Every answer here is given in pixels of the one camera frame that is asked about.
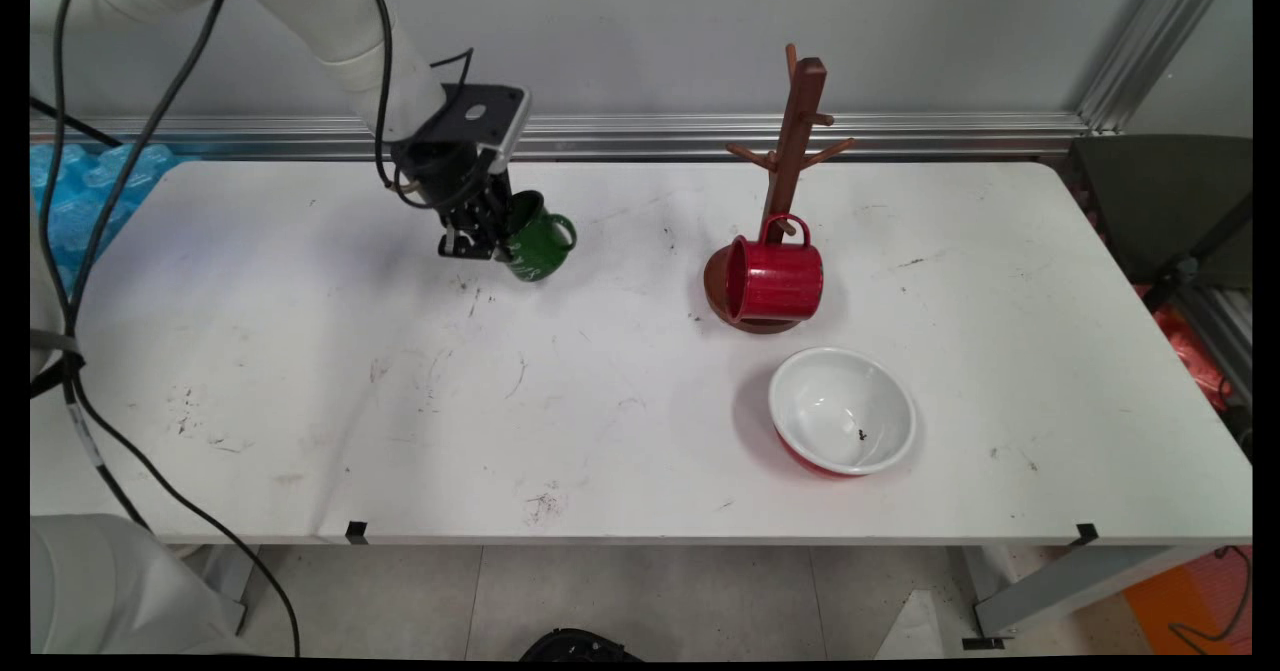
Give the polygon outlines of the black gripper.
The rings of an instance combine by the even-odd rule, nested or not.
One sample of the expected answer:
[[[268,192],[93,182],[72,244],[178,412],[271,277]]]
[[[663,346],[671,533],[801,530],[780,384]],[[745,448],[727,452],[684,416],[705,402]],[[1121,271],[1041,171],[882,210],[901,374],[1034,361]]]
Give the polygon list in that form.
[[[439,216],[442,257],[512,261],[513,196],[506,173],[494,173],[497,151],[474,142],[393,143],[393,190]]]

